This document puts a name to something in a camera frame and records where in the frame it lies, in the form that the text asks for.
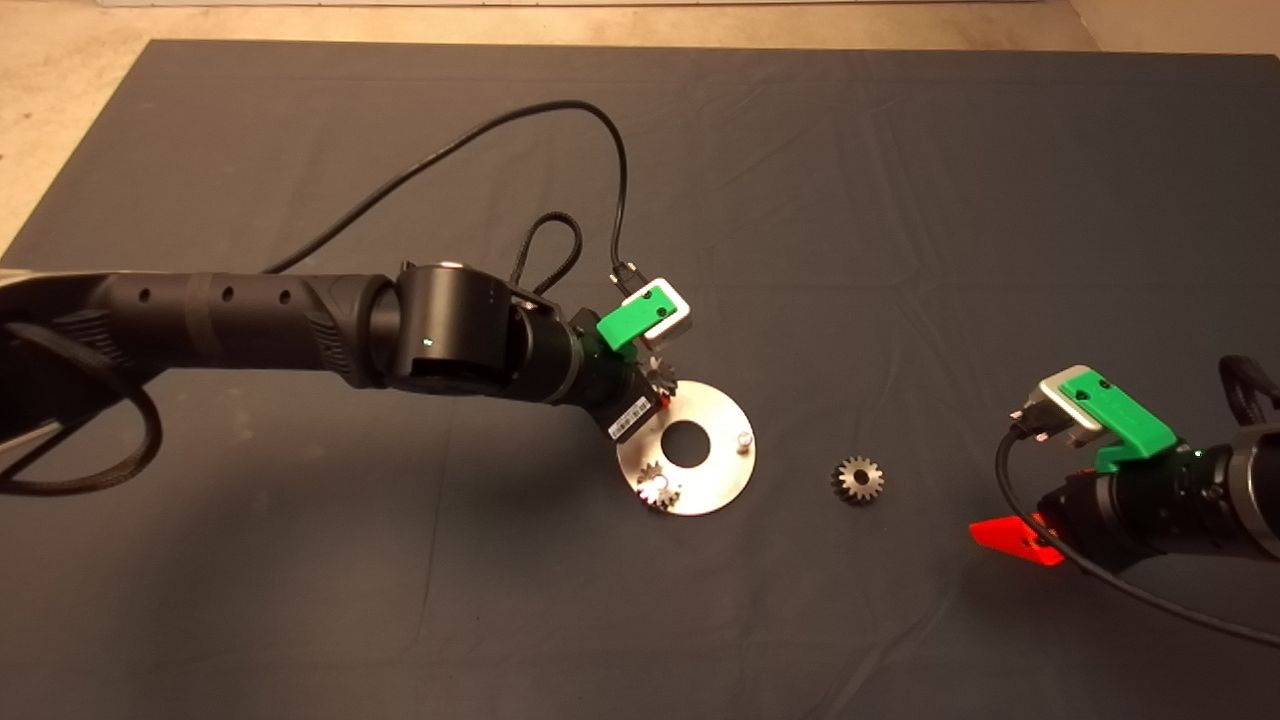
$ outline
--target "label sticker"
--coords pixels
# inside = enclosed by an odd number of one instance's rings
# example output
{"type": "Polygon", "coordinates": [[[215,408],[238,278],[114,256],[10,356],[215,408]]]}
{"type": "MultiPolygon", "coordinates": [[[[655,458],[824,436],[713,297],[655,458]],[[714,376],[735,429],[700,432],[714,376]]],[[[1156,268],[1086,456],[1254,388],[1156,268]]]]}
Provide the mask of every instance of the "label sticker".
{"type": "Polygon", "coordinates": [[[640,400],[636,400],[621,418],[609,425],[609,437],[614,441],[622,437],[623,433],[631,429],[631,425],[636,424],[636,420],[644,418],[644,414],[648,413],[650,407],[653,407],[653,404],[649,402],[649,398],[641,396],[640,400]]]}

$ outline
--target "metal disc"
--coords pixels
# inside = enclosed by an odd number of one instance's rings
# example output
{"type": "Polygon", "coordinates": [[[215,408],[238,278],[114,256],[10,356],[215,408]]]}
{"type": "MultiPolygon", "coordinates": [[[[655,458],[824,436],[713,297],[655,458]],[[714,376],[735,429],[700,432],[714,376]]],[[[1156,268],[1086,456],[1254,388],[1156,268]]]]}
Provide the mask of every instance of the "metal disc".
{"type": "Polygon", "coordinates": [[[662,465],[663,474],[681,484],[680,498],[666,512],[705,515],[728,505],[751,479],[755,433],[730,396],[709,384],[680,380],[671,405],[618,446],[618,466],[632,491],[650,462],[662,465]],[[662,433],[682,420],[701,427],[710,441],[707,460],[694,468],[676,465],[662,451],[662,433]]]}

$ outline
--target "cable connector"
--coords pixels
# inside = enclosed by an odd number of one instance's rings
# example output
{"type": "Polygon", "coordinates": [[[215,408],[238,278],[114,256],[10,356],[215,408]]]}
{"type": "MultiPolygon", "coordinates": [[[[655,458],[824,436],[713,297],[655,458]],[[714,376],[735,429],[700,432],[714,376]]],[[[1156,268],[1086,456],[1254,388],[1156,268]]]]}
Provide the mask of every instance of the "cable connector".
{"type": "Polygon", "coordinates": [[[649,278],[644,277],[635,263],[618,263],[609,273],[609,282],[618,288],[625,297],[631,297],[637,290],[649,284],[649,278]]]}
{"type": "Polygon", "coordinates": [[[1051,400],[1032,402],[1009,416],[1014,420],[1009,429],[1018,433],[1019,439],[1033,437],[1037,442],[1044,442],[1075,425],[1075,418],[1051,400]]]}

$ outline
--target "wrinkled fabric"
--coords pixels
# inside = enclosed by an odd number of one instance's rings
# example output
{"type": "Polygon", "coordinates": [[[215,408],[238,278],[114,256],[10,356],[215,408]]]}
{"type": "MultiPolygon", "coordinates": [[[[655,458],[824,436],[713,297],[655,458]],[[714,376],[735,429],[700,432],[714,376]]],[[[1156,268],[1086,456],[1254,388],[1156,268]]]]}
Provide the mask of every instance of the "wrinkled fabric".
{"type": "MultiPolygon", "coordinates": [[[[573,409],[170,372],[143,475],[0,500],[0,716],[1280,715],[1274,652],[966,532],[1007,514],[991,456],[1039,378],[1093,365],[1210,445],[1216,359],[1280,373],[1274,56],[154,42],[4,265],[253,272],[556,97],[622,128],[622,254],[692,304],[677,373],[751,418],[739,500],[644,511],[573,409]],[[849,455],[884,470],[872,506],[832,496],[849,455]]],[[[506,275],[558,209],[586,247],[552,297],[607,310],[614,178],[589,117],[522,122],[296,272],[506,275]]],[[[113,410],[38,471],[136,432],[113,410]]],[[[1014,457],[1027,498],[1088,464],[1014,457]]],[[[1275,568],[1129,577],[1276,626],[1275,568]]]]}

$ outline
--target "small gear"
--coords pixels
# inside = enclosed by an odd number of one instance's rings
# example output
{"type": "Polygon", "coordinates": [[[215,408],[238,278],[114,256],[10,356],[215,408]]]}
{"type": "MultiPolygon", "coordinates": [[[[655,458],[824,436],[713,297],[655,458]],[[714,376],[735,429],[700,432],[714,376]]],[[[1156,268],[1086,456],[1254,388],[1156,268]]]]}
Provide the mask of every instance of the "small gear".
{"type": "Polygon", "coordinates": [[[667,477],[662,465],[650,462],[640,470],[636,495],[654,510],[667,510],[680,500],[680,482],[667,477]]]}
{"type": "Polygon", "coordinates": [[[658,391],[658,395],[676,397],[676,372],[671,369],[671,365],[666,360],[657,355],[650,355],[644,377],[653,386],[653,389],[658,391]]]}
{"type": "Polygon", "coordinates": [[[849,457],[837,465],[831,479],[836,495],[854,505],[873,502],[884,489],[884,473],[879,465],[863,456],[849,457]]]}

